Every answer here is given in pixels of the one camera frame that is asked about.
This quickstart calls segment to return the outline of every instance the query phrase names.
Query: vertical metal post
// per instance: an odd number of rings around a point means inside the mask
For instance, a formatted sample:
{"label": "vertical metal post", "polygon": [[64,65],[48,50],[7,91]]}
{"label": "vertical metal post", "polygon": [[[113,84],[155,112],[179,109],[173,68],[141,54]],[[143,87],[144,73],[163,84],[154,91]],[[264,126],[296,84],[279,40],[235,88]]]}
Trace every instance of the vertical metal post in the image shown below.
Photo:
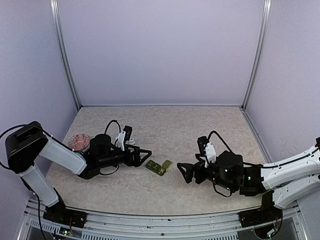
{"label": "vertical metal post", "polygon": [[51,11],[52,11],[52,17],[53,17],[53,22],[55,26],[55,31],[58,39],[58,45],[60,49],[60,54],[66,74],[66,79],[68,81],[68,85],[71,91],[71,95],[73,98],[74,105],[77,109],[77,111],[80,110],[81,104],[79,101],[79,96],[76,90],[76,85],[73,80],[71,70],[70,70],[70,65],[67,57],[67,52],[66,52],[66,47],[64,43],[64,36],[62,32],[62,27],[61,27],[61,22],[60,22],[60,15],[59,15],[59,8],[58,8],[58,0],[50,0],[51,3]]}
{"label": "vertical metal post", "polygon": [[252,93],[252,90],[254,88],[254,84],[256,81],[259,63],[260,63],[260,59],[262,56],[262,51],[263,51],[264,42],[265,42],[265,38],[266,38],[267,26],[268,26],[269,15],[270,15],[270,8],[271,8],[271,0],[264,0],[262,22],[261,22],[261,27],[260,27],[258,45],[257,45],[256,51],[255,51],[255,57],[254,57],[253,67],[252,67],[251,74],[250,74],[249,84],[246,89],[244,100],[243,100],[243,103],[241,106],[241,108],[244,111],[246,111],[246,108],[248,106],[248,102],[250,100],[251,93]]}

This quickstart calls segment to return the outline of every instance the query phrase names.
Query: metal frame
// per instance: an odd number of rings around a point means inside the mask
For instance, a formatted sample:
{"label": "metal frame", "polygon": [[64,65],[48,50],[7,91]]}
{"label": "metal frame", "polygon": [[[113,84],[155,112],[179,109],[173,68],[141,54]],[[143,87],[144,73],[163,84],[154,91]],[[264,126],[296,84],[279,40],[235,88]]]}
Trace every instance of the metal frame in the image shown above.
{"label": "metal frame", "polygon": [[246,89],[246,93],[245,93],[244,100],[242,103],[242,109],[244,109],[244,110],[246,110],[246,108],[248,106],[248,102],[250,100],[250,97],[251,97],[251,94],[252,94],[252,91],[254,88],[254,84],[256,81],[259,63],[260,63],[260,59],[262,56],[262,51],[264,48],[264,42],[265,42],[265,38],[266,38],[267,26],[268,26],[269,15],[270,15],[270,8],[271,8],[271,0],[264,0],[262,22],[261,22],[261,27],[260,27],[258,45],[257,45],[256,52],[255,52],[255,57],[254,57],[253,67],[252,67],[251,74],[250,74],[249,84]]}
{"label": "metal frame", "polygon": [[60,22],[60,15],[59,15],[59,8],[58,8],[58,0],[50,0],[51,5],[51,11],[52,11],[52,17],[53,17],[53,23],[55,26],[56,36],[58,39],[58,45],[60,49],[60,54],[63,62],[63,67],[65,70],[66,79],[71,91],[72,99],[75,105],[75,108],[77,111],[80,110],[82,107],[79,100],[79,95],[77,93],[76,85],[73,80],[71,69],[67,57],[65,42],[64,42],[64,36],[62,32],[61,22]]}
{"label": "metal frame", "polygon": [[[45,206],[41,203],[40,214],[43,215]],[[87,222],[84,228],[72,228],[73,235],[69,239],[76,240],[226,240],[238,239],[238,232],[250,230],[254,227],[242,228],[238,213],[229,211],[214,214],[182,215],[182,216],[144,216],[116,213],[103,213],[98,211],[87,212]],[[307,240],[304,220],[296,202],[283,211],[283,219],[292,218],[299,240]],[[65,225],[41,219],[45,232]],[[25,208],[21,229],[17,240],[25,240],[30,228],[40,228],[38,221],[38,202],[30,199]]]}
{"label": "metal frame", "polygon": [[256,143],[258,144],[258,146],[261,150],[261,153],[262,153],[265,161],[267,163],[271,163],[272,162],[271,156],[270,156],[266,146],[262,142],[262,139],[261,139],[258,131],[256,130],[255,126],[253,125],[249,115],[247,114],[247,112],[243,108],[240,108],[240,111],[242,112],[242,115],[243,115],[244,119],[246,120],[246,123],[248,124],[248,126],[249,126],[255,140],[256,140]]}

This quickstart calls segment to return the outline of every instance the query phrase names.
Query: black plastic housing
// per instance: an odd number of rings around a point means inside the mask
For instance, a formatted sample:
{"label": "black plastic housing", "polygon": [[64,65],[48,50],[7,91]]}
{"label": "black plastic housing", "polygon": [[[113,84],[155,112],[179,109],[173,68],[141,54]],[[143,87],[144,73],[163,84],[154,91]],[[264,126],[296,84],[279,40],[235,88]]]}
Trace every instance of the black plastic housing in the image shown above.
{"label": "black plastic housing", "polygon": [[[29,123],[42,129],[37,121]],[[48,139],[38,128],[24,126],[10,134],[5,140],[5,149],[9,168],[16,174],[25,172],[34,165],[38,154],[47,144]]]}

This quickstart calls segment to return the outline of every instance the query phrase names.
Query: white panel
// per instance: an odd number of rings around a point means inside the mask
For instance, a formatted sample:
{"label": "white panel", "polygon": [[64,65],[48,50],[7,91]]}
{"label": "white panel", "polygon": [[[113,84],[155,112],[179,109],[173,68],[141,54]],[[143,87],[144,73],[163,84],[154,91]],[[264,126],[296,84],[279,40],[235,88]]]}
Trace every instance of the white panel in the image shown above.
{"label": "white panel", "polygon": [[[248,114],[273,161],[320,137],[320,2],[272,1]],[[311,240],[320,236],[320,189],[300,199]]]}
{"label": "white panel", "polygon": [[263,0],[62,0],[81,104],[241,105]]}
{"label": "white panel", "polygon": [[[75,115],[50,1],[0,1],[0,133],[39,121],[62,139]],[[5,139],[0,141],[0,160],[6,165]],[[36,163],[44,174],[48,171],[48,161]],[[18,175],[0,167],[0,193],[0,239],[17,239],[30,192]]]}

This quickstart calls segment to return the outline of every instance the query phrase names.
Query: wire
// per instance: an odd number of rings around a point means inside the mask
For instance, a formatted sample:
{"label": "wire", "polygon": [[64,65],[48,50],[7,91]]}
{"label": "wire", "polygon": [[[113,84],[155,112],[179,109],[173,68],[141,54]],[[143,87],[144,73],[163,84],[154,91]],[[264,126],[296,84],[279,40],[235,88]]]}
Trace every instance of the wire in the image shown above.
{"label": "wire", "polygon": [[209,134],[209,136],[208,136],[208,141],[210,140],[212,134],[217,135],[217,137],[221,140],[221,142],[223,142],[223,144],[224,144],[225,147],[229,150],[229,152],[234,153],[234,152],[231,150],[231,148],[228,146],[228,144],[225,142],[225,140],[224,140],[224,139],[219,135],[219,133],[217,133],[216,131],[210,132],[210,134]]}
{"label": "wire", "polygon": [[[60,142],[58,139],[56,139],[55,137],[53,137],[50,133],[48,133],[47,131],[45,131],[44,129],[42,129],[41,127],[39,126],[34,126],[34,125],[31,125],[31,124],[20,124],[20,125],[16,125],[16,126],[13,126],[13,127],[10,127],[9,129],[5,130],[1,135],[0,135],[0,139],[5,135],[7,134],[8,132],[14,130],[14,129],[17,129],[17,128],[22,128],[22,127],[31,127],[31,128],[35,128],[35,129],[38,129],[38,130],[41,130],[44,134],[48,135],[48,137],[52,138],[53,140],[55,140],[58,144],[60,144],[61,146],[63,146],[64,148],[70,150],[70,151],[73,151],[71,148],[69,148],[68,146],[64,145],[62,142]],[[8,166],[5,166],[1,161],[0,161],[0,166],[3,167],[4,169],[7,169],[7,170],[11,170],[10,167]]]}
{"label": "wire", "polygon": [[231,192],[231,191],[230,191],[230,195],[229,195],[229,196],[227,196],[227,195],[224,195],[223,193],[221,193],[221,192],[217,191],[217,189],[216,189],[216,185],[215,185],[215,183],[214,183],[214,182],[212,182],[212,185],[213,185],[213,189],[214,189],[214,191],[215,191],[217,194],[220,194],[221,196],[223,196],[223,197],[225,197],[225,198],[229,198],[229,197],[231,197],[231,195],[232,195],[232,192]]}
{"label": "wire", "polygon": [[248,166],[252,166],[252,167],[258,167],[258,168],[261,168],[261,169],[274,169],[274,168],[279,168],[279,167],[282,167],[282,166],[285,166],[287,164],[292,164],[296,161],[299,161],[299,160],[302,160],[302,159],[305,159],[309,156],[311,156],[312,154],[314,154],[316,151],[318,151],[320,148],[318,147],[316,150],[314,150],[312,153],[308,153],[304,156],[301,156],[299,158],[296,158],[296,159],[293,159],[291,161],[287,161],[287,162],[284,162],[284,163],[281,163],[279,165],[274,165],[274,166],[263,166],[263,165],[259,165],[259,164],[253,164],[253,163],[249,163],[249,162],[243,162],[243,164],[245,165],[248,165]]}
{"label": "wire", "polygon": [[108,123],[108,125],[106,126],[106,128],[105,128],[105,130],[104,130],[104,134],[107,134],[107,131],[108,131],[108,128],[110,127],[110,125],[112,124],[112,123],[116,123],[117,125],[118,125],[118,127],[119,127],[119,133],[121,133],[121,127],[120,127],[120,124],[118,123],[118,120],[111,120],[109,123]]}
{"label": "wire", "polygon": [[42,234],[42,237],[44,240],[47,240],[46,239],[46,236],[45,236],[45,233],[44,233],[44,230],[42,229],[42,224],[41,224],[41,216],[40,216],[40,198],[39,196],[34,192],[34,194],[36,195],[36,197],[38,198],[38,219],[39,219],[39,226],[40,226],[40,231],[41,231],[41,234]]}
{"label": "wire", "polygon": [[102,175],[102,176],[109,176],[109,175],[114,174],[116,171],[118,171],[119,168],[120,168],[120,165],[117,165],[115,171],[110,172],[110,173],[101,173],[101,172],[100,172],[99,174]]}
{"label": "wire", "polygon": [[282,227],[282,222],[283,222],[283,219],[284,218],[284,213],[283,213],[283,211],[281,211],[281,220],[280,220],[280,224],[279,224],[279,221],[278,221],[278,227],[277,227],[277,229],[276,229],[276,232],[274,233],[274,235],[272,235],[271,237],[274,237],[275,235],[277,235],[278,234],[278,232],[280,231],[280,229],[281,229],[281,227]]}
{"label": "wire", "polygon": [[[223,142],[223,144],[226,146],[226,148],[231,152],[231,153],[234,153],[230,147],[227,145],[227,143],[224,141],[224,139],[219,135],[219,133],[217,133],[216,131],[212,131],[210,132],[209,136],[208,136],[208,141],[210,140],[211,138],[211,135],[212,134],[215,134],[218,136],[218,138]],[[291,160],[291,161],[287,161],[287,162],[284,162],[284,163],[281,163],[279,165],[274,165],[274,166],[263,166],[263,165],[260,165],[260,164],[254,164],[254,163],[249,163],[249,162],[243,162],[244,165],[248,165],[248,166],[252,166],[252,167],[258,167],[258,168],[261,168],[261,169],[273,169],[273,168],[278,168],[278,167],[282,167],[282,166],[285,166],[287,164],[291,164],[291,163],[294,163],[296,161],[299,161],[299,160],[302,160],[302,159],[305,159],[309,156],[311,156],[312,154],[314,154],[316,151],[318,151],[320,149],[320,147],[318,147],[316,150],[314,150],[312,153],[308,153],[302,157],[299,157],[297,159],[294,159],[294,160]]]}

